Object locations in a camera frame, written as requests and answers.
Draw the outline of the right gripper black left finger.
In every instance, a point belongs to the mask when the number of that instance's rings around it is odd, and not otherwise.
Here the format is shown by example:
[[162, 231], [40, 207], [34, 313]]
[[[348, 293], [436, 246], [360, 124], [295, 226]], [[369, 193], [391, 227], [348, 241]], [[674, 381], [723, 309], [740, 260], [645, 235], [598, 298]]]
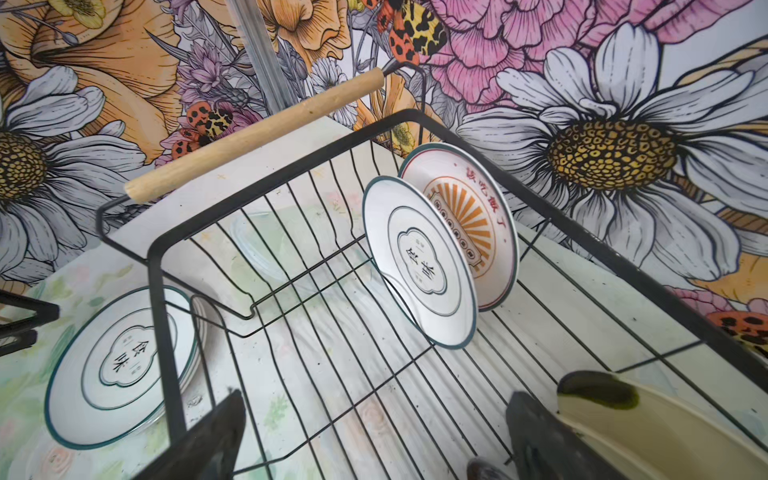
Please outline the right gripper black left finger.
[[232, 479], [245, 417], [242, 393], [234, 390], [135, 479]]

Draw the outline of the aluminium corner post left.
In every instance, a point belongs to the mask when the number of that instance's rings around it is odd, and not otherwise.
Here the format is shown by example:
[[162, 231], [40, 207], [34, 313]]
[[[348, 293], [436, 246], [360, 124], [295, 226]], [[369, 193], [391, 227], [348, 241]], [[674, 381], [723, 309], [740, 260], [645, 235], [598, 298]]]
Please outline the aluminium corner post left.
[[293, 106], [296, 96], [280, 66], [258, 2], [229, 0], [227, 4], [235, 18], [236, 28], [244, 42], [269, 113], [276, 114]]

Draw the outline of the white plate orange pattern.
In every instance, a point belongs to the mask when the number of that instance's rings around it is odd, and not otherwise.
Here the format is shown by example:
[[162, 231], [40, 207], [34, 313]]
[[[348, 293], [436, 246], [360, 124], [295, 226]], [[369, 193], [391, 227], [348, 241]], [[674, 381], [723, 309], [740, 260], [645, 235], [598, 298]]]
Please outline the white plate orange pattern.
[[478, 308], [501, 305], [517, 280], [520, 249], [505, 196], [487, 169], [468, 152], [437, 142], [415, 148], [398, 176], [447, 223], [470, 268]]

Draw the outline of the black wire dish rack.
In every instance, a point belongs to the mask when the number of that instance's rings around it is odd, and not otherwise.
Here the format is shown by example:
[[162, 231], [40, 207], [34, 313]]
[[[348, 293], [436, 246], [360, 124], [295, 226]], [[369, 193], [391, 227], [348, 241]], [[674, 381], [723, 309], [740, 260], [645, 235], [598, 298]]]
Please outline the black wire dish rack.
[[[328, 118], [303, 119], [247, 154], [220, 157], [234, 190], [204, 200], [152, 236], [145, 255], [103, 234], [102, 241], [143, 265], [154, 328], [170, 444], [234, 390], [240, 390], [246, 426], [233, 478], [251, 471], [272, 476], [300, 452], [320, 455], [327, 434], [363, 407], [377, 403], [399, 450], [417, 474], [443, 463], [457, 474], [449, 450], [476, 452], [480, 438], [513, 462], [505, 413], [515, 391], [542, 401], [511, 362], [521, 346], [534, 368], [542, 359], [513, 327], [515, 306], [504, 301], [478, 314], [470, 343], [443, 348], [414, 326], [387, 289], [368, 248], [361, 220], [332, 216], [314, 173], [327, 169], [344, 205], [401, 160], [376, 137], [415, 123], [441, 143], [463, 141], [419, 110], [405, 110], [351, 131]], [[277, 161], [269, 174], [250, 172], [249, 156]], [[183, 308], [166, 292], [187, 293]], [[171, 317], [184, 311], [194, 329], [211, 327], [227, 342], [224, 360], [236, 375], [223, 397], [195, 423], [184, 414], [180, 368], [170, 354]]]

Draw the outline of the white plate line pattern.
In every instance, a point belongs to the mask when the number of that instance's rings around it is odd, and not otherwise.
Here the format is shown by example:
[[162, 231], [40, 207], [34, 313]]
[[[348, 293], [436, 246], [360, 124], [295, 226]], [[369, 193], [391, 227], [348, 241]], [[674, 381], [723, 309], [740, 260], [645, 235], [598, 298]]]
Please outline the white plate line pattern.
[[164, 413], [150, 291], [126, 292], [97, 311], [56, 361], [46, 427], [74, 450], [111, 445]]

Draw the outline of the cream small plate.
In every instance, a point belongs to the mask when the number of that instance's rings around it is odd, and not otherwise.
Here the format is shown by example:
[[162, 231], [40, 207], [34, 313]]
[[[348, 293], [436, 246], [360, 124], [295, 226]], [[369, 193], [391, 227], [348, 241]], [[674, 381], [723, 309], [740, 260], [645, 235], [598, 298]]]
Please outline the cream small plate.
[[605, 372], [557, 386], [558, 419], [628, 479], [765, 479], [767, 453], [687, 404]]

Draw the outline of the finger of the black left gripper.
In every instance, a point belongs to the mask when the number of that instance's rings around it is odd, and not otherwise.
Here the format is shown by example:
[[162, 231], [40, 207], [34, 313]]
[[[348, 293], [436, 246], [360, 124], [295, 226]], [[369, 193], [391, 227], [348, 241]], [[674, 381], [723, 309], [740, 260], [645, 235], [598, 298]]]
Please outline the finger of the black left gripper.
[[0, 356], [11, 355], [32, 347], [37, 341], [37, 331], [34, 329], [20, 333], [2, 334]]
[[59, 319], [60, 307], [54, 303], [1, 291], [1, 306], [10, 306], [28, 313], [27, 317], [1, 325], [2, 336], [20, 335]]

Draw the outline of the white plate grey pattern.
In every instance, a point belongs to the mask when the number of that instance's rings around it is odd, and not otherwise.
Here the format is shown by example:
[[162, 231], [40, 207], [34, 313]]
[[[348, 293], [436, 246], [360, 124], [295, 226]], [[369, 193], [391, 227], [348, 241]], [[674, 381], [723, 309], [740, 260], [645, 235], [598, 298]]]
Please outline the white plate grey pattern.
[[466, 347], [479, 305], [457, 240], [415, 187], [378, 176], [365, 188], [362, 218], [375, 266], [404, 314], [428, 340]]

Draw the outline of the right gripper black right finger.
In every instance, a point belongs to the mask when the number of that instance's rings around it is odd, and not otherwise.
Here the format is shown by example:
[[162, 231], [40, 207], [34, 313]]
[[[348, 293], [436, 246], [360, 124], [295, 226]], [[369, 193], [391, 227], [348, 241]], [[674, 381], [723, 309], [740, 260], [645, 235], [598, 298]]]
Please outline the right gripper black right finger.
[[622, 479], [530, 394], [516, 391], [506, 407], [513, 462], [521, 479]]

